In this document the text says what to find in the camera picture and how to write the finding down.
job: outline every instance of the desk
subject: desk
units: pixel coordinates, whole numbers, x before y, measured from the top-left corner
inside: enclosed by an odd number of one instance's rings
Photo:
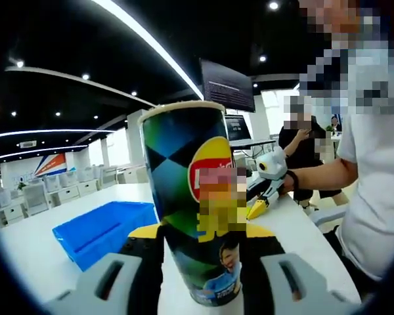
[[[34,217],[0,230],[0,243],[16,274],[40,303],[45,303],[66,289],[74,289],[81,273],[55,240],[52,229],[110,201],[153,202],[149,184],[118,184],[70,203],[52,208]],[[339,291],[359,303],[359,295],[349,274],[318,228],[286,196],[272,209],[253,221],[276,233],[287,252],[297,253],[328,280],[328,289]],[[243,314],[242,294],[226,306],[207,308],[195,303],[178,273],[170,251],[165,251],[162,266],[159,314]]]
[[[62,205],[79,198],[77,183],[70,187],[64,187],[54,192],[48,192],[53,207]]]
[[[245,140],[233,140],[229,141],[230,149],[233,150],[249,150],[253,146],[261,146],[263,144],[271,144],[275,143],[276,140],[265,139],[265,140],[252,140],[252,139],[245,139]]]
[[[19,222],[24,219],[25,198],[19,196],[11,200],[10,205],[0,208],[0,228],[4,227],[3,219],[7,225]]]

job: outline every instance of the monitor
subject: monitor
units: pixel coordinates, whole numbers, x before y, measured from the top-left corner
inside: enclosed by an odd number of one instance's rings
[[[251,139],[244,116],[226,115],[225,121],[228,129],[229,141]]]
[[[214,62],[201,60],[200,63],[204,100],[233,110],[255,112],[252,81],[249,77]]]

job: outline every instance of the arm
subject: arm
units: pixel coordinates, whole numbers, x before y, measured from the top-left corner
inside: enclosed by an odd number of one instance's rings
[[[299,187],[312,190],[337,190],[352,184],[358,177],[357,164],[345,159],[317,167],[292,170],[299,179]]]
[[[305,140],[309,136],[309,130],[299,130],[296,134],[296,136],[292,139],[292,141],[287,144],[286,146],[284,145],[284,140],[280,138],[281,135],[279,135],[279,146],[283,148],[284,153],[286,156],[291,156],[293,153],[295,153],[297,146],[299,146],[299,143],[302,140]]]

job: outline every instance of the robotic hand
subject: robotic hand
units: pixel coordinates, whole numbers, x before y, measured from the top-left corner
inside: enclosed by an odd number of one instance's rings
[[[278,191],[284,183],[284,177],[288,168],[286,156],[281,147],[277,146],[272,152],[258,157],[255,162],[259,178],[253,181],[247,188],[247,201],[259,196],[247,214],[251,220],[264,213],[270,202],[278,198]]]

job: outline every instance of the ceiling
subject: ceiling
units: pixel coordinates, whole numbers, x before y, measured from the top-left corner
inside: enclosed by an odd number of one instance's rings
[[[147,43],[91,0],[28,2],[4,8],[0,15],[0,20],[11,21],[0,29],[0,133],[99,129],[109,121],[115,123],[105,129],[116,130],[126,126],[128,114],[151,107],[81,80],[5,71],[14,67],[15,60],[23,60],[25,67],[76,77],[89,74],[89,82],[127,94],[136,91],[138,98],[153,104],[198,99]],[[265,81],[263,75],[303,72],[328,44],[321,35],[307,31],[297,0],[277,0],[276,11],[261,0],[115,2],[154,36],[197,85],[202,81],[203,58],[252,77],[258,84],[255,95],[262,89],[292,88],[296,79]],[[260,62],[261,55],[267,57],[265,62]],[[55,147],[105,137],[84,138],[86,134],[8,136],[0,138],[0,155],[21,151],[16,144],[25,140]]]

